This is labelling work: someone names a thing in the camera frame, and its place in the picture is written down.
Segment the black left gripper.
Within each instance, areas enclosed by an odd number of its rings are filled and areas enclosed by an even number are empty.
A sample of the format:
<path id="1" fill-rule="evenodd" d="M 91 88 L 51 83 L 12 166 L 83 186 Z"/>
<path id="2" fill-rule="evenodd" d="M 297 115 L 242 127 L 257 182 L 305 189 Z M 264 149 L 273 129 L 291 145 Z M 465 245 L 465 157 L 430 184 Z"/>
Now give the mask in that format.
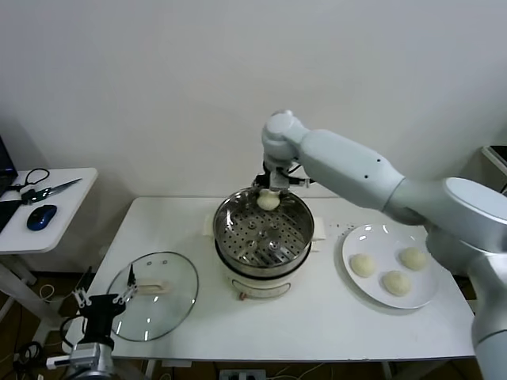
<path id="1" fill-rule="evenodd" d="M 125 311 L 125 303 L 137 292 L 133 265 L 129 268 L 127 289 L 122 294 L 94 295 L 89 299 L 87 291 L 92 282 L 92 267 L 89 266 L 73 290 L 78 307 L 85 307 L 85 343 L 114 344 L 111 338 L 113 320 Z"/>

